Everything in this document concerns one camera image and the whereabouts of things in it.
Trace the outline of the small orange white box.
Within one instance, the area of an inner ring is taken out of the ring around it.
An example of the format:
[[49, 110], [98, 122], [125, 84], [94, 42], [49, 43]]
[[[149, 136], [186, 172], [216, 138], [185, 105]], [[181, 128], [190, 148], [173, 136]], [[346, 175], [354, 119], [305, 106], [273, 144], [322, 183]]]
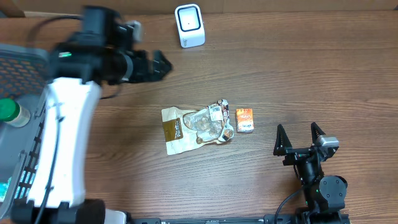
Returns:
[[254, 131], [254, 119], [251, 108], [236, 109], [236, 129], [239, 133], [252, 133]]

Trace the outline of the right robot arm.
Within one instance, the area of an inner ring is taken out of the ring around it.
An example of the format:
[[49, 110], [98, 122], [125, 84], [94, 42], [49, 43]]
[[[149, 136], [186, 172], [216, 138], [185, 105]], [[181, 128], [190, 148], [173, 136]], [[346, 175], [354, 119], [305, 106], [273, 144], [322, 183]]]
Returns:
[[[278, 206], [272, 221], [278, 223], [349, 223], [349, 216], [341, 214], [345, 208], [348, 183], [338, 175], [325, 175], [322, 162], [333, 157], [339, 148], [335, 136], [325, 134], [313, 122], [311, 124], [312, 144], [309, 147], [294, 148], [283, 125], [277, 126], [273, 155], [283, 156], [284, 166], [292, 166], [301, 187]], [[296, 209], [292, 215], [281, 215], [283, 206], [293, 197], [303, 193], [305, 207]]]

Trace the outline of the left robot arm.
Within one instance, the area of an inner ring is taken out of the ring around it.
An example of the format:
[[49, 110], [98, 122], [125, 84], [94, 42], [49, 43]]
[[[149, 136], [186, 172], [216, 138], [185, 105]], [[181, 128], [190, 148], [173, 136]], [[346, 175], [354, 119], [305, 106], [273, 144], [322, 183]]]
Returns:
[[149, 60], [140, 42], [138, 21], [119, 12], [86, 6], [81, 31], [58, 43], [49, 55], [45, 86], [45, 123], [35, 179], [26, 202], [11, 208], [14, 223], [131, 223], [128, 212], [110, 210], [88, 199], [85, 156], [102, 84], [162, 80], [172, 64], [159, 50]]

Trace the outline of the teal snack packet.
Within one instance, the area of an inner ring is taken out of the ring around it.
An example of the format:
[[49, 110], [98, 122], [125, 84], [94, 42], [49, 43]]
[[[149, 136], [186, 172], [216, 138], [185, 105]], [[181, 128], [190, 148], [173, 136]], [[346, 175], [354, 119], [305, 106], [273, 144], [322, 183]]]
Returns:
[[9, 185], [11, 183], [12, 178], [8, 178], [6, 182], [1, 182], [0, 183], [0, 202], [3, 203], [3, 201], [6, 198], [6, 194], [9, 188]]

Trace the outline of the beige brown snack pouch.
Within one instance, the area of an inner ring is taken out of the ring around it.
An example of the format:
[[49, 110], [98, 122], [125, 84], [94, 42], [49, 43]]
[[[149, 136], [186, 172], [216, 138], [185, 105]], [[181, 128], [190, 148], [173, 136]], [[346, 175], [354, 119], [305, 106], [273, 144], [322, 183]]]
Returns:
[[223, 144], [234, 137], [229, 104], [218, 100], [200, 110], [163, 109], [162, 125], [169, 156], [198, 149], [206, 144]]

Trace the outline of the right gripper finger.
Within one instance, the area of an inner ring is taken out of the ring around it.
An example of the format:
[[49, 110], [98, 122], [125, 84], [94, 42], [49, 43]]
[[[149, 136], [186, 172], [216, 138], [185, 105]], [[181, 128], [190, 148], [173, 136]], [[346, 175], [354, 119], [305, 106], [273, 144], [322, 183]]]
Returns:
[[312, 132], [312, 144], [315, 145], [319, 136], [325, 135], [322, 129], [318, 126], [316, 122], [311, 124], [311, 132]]
[[287, 133], [285, 132], [283, 125], [279, 124], [277, 126], [277, 134], [273, 155], [285, 156], [288, 153], [291, 153], [292, 149], [293, 147], [290, 143], [289, 138], [287, 137]]

